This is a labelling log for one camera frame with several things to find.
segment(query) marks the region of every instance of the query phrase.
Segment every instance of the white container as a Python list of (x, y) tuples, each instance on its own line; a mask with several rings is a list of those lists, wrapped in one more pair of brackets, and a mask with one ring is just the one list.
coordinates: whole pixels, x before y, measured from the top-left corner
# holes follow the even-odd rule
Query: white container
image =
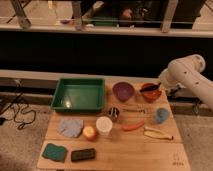
[(102, 136), (108, 136), (112, 130), (112, 121), (106, 116), (102, 116), (96, 121), (98, 133)]

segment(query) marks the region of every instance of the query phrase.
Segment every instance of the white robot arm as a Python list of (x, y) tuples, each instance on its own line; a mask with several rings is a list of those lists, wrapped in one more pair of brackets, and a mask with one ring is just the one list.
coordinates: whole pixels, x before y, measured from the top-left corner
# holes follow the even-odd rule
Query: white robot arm
[(197, 54), (178, 58), (169, 63), (159, 79), (167, 89), (181, 83), (213, 110), (213, 83), (200, 74), (205, 66), (205, 60)]

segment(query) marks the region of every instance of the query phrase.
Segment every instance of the yellow banana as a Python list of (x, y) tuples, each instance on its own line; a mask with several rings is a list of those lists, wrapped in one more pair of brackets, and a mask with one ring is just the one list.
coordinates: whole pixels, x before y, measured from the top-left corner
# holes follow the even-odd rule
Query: yellow banana
[(168, 140), (173, 140), (173, 136), (163, 132), (159, 129), (151, 128), (151, 127), (144, 127), (144, 135), (151, 137), (151, 138), (157, 138), (157, 139), (168, 139)]

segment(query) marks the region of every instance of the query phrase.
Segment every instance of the black wall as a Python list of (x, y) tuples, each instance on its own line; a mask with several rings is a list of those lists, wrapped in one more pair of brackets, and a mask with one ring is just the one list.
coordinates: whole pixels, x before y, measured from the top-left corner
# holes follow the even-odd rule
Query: black wall
[(213, 78), (213, 39), (0, 32), (0, 68), (157, 77), (174, 58), (194, 53)]

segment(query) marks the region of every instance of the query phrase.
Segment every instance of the orange carrot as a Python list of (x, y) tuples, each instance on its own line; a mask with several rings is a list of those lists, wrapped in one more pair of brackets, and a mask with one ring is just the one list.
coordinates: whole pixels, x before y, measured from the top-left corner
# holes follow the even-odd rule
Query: orange carrot
[(140, 122), (138, 122), (136, 124), (122, 125), (121, 128), (122, 128), (123, 131), (132, 131), (132, 130), (140, 128), (143, 125), (144, 125), (144, 121), (142, 120), (142, 121), (140, 121)]

